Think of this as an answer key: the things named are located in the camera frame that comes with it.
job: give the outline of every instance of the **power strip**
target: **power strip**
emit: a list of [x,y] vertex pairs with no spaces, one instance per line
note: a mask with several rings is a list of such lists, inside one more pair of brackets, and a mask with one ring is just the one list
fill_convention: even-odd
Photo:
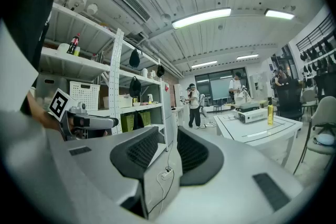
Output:
[[173,170],[171,168],[167,168],[166,171],[162,174],[162,180],[168,180],[172,176],[173,176]]

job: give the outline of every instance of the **ceiling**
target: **ceiling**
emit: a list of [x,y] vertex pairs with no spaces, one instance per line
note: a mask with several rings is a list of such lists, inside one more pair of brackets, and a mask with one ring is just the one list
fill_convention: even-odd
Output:
[[[261,61],[287,44],[311,21],[324,0],[135,0],[149,18],[129,6],[129,0],[88,0],[97,3],[95,19],[121,28],[133,44],[160,58],[178,77],[196,63],[217,60],[215,67]],[[230,7],[230,17],[218,18],[173,30],[171,20],[210,9]],[[265,17],[265,10],[285,10],[293,20]],[[237,62],[238,56],[259,54],[258,59]]]

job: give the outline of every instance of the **brick wall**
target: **brick wall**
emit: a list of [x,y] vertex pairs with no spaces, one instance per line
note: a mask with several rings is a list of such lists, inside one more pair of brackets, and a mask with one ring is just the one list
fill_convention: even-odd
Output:
[[[148,76],[149,73],[154,70],[155,73],[158,70],[158,66],[153,66],[153,67],[148,67]],[[158,76],[156,76],[154,78],[155,80],[159,81],[160,78]],[[178,84],[178,78],[174,77],[172,74],[170,74],[167,70],[165,70],[164,75],[162,76],[162,80],[166,83],[169,84],[169,90],[170,90],[170,104],[172,106],[175,106],[175,94],[174,94],[174,84]]]

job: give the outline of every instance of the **metal railing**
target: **metal railing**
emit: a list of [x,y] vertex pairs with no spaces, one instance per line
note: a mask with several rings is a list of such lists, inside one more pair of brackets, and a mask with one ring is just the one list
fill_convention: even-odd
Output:
[[317,42],[321,41],[323,38],[329,38],[335,29],[335,20],[330,13],[323,22],[320,23],[307,37],[298,42],[296,46],[299,51],[306,50],[308,48],[317,45]]

